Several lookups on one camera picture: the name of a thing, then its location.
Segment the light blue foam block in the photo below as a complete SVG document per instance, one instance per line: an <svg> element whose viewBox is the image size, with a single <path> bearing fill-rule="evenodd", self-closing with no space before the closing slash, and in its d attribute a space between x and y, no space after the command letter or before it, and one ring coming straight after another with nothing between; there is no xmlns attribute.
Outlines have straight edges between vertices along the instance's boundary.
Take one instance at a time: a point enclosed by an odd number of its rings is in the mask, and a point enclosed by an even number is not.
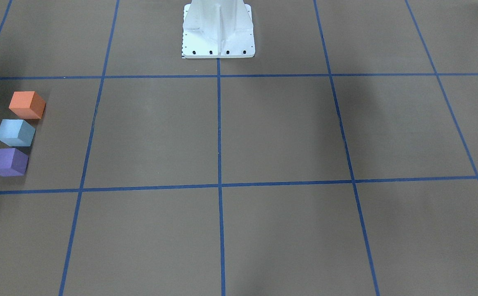
<svg viewBox="0 0 478 296"><path fill-rule="evenodd" d="M0 123L0 141L11 147L29 147L36 129L22 119L3 119Z"/></svg>

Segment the orange foam block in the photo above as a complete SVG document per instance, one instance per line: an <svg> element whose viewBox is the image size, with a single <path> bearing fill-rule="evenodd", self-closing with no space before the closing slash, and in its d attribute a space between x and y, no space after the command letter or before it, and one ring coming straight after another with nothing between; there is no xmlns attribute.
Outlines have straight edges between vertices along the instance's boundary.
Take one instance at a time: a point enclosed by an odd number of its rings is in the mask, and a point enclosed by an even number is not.
<svg viewBox="0 0 478 296"><path fill-rule="evenodd" d="M21 119L42 119L46 102L35 91L15 91L9 109Z"/></svg>

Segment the purple foam block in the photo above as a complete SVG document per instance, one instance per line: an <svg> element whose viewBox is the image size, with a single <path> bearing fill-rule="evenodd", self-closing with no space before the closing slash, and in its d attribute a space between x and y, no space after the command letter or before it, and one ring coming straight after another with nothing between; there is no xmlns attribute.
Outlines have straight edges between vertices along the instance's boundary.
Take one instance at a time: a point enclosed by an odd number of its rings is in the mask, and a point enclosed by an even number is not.
<svg viewBox="0 0 478 296"><path fill-rule="evenodd" d="M0 148L0 176L24 176L29 156L16 148Z"/></svg>

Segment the white metal mount base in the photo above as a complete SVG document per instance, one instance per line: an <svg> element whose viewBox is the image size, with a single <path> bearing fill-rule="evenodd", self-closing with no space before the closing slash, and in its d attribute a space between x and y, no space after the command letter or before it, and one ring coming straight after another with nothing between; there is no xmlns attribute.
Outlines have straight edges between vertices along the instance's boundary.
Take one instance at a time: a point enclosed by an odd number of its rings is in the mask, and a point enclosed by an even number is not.
<svg viewBox="0 0 478 296"><path fill-rule="evenodd" d="M252 8L242 0L192 0L183 9L181 57L253 58Z"/></svg>

